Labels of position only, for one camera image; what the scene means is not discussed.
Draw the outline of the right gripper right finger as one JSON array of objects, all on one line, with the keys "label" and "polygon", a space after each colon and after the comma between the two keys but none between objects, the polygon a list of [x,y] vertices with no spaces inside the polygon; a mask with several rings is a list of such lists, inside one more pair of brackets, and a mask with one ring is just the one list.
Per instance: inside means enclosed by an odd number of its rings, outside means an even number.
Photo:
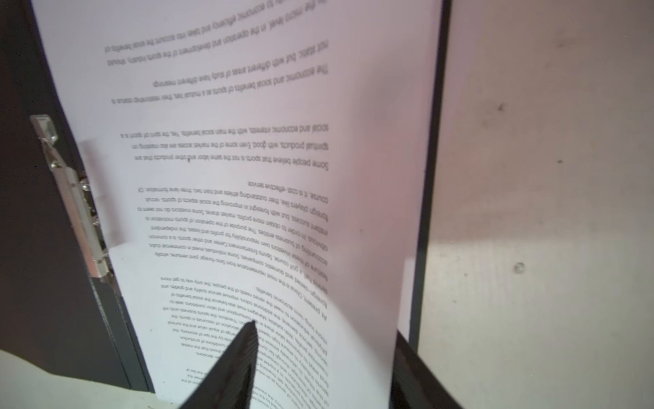
[{"label": "right gripper right finger", "polygon": [[397,332],[390,408],[462,409],[432,374],[405,337]]}]

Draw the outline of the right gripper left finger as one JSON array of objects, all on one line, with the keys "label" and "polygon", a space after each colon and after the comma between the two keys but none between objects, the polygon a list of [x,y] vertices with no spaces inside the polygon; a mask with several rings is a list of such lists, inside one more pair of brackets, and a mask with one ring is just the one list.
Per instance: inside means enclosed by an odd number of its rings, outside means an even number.
[{"label": "right gripper left finger", "polygon": [[249,321],[228,345],[181,409],[248,409],[258,354],[255,322]]}]

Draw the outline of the orange and black folder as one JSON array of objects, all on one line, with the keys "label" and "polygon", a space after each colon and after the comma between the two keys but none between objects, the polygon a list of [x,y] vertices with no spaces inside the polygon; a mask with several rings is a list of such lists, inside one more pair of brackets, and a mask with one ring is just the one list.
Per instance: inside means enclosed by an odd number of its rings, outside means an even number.
[{"label": "orange and black folder", "polygon": [[[48,115],[59,136],[60,155],[88,179],[56,92],[34,2],[1,4],[1,346],[50,373],[158,397],[114,268],[107,283],[90,276],[30,121],[32,115]],[[415,279],[424,271],[427,252],[426,214],[431,196],[426,184],[434,174],[442,53],[451,10],[450,2],[439,2],[417,256],[403,276],[397,332],[418,324]]]}]

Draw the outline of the printed paper sheet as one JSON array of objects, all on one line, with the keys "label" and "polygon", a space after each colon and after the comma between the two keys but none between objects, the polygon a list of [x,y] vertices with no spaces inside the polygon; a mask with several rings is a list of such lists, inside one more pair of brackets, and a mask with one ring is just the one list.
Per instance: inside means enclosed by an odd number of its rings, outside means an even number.
[{"label": "printed paper sheet", "polygon": [[439,1],[36,1],[156,394],[247,321],[255,408],[386,408]]}]

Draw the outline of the metal folder clip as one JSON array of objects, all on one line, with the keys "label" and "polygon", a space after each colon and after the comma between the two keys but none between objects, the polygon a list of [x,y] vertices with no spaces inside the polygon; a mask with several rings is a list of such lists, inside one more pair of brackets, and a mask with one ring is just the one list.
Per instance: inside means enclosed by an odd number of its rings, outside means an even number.
[{"label": "metal folder clip", "polygon": [[56,148],[59,136],[48,115],[32,115],[30,121],[41,142],[44,157],[56,182],[66,213],[92,278],[107,283],[112,266],[90,195],[88,179],[69,166]]}]

